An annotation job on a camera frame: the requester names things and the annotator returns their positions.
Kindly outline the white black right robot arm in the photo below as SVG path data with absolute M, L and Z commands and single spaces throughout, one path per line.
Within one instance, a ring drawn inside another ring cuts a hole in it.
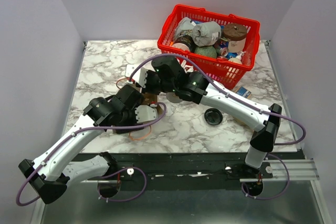
M 173 55 L 157 55 L 150 62 L 153 70 L 147 73 L 147 93 L 166 93 L 170 102 L 188 101 L 218 109 L 253 130 L 241 171 L 249 178 L 259 174 L 263 160 L 273 150 L 282 107 L 276 103 L 267 106 L 246 99 L 211 80 L 200 70 L 187 73 Z

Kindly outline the cream printed paper bag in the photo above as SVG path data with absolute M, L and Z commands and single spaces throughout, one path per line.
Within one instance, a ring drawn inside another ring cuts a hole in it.
M 140 87 L 135 81 L 129 80 L 132 72 L 137 68 L 137 65 L 128 64 L 125 69 L 124 77 L 116 82 L 116 87 L 119 89 L 117 96 L 124 101 L 127 106 L 126 110 L 136 109 L 138 106 L 142 105 L 143 102 L 143 88 Z M 130 126 L 122 126 L 122 129 L 130 129 Z

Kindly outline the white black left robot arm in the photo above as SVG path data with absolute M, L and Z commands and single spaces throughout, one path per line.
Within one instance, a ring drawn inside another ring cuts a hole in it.
M 109 127 L 117 130 L 135 128 L 135 109 L 144 96 L 133 86 L 126 85 L 107 98 L 92 99 L 73 127 L 50 149 L 34 160 L 22 160 L 18 168 L 26 177 L 37 198 L 51 204 L 67 189 L 70 177 L 64 169 L 92 140 Z

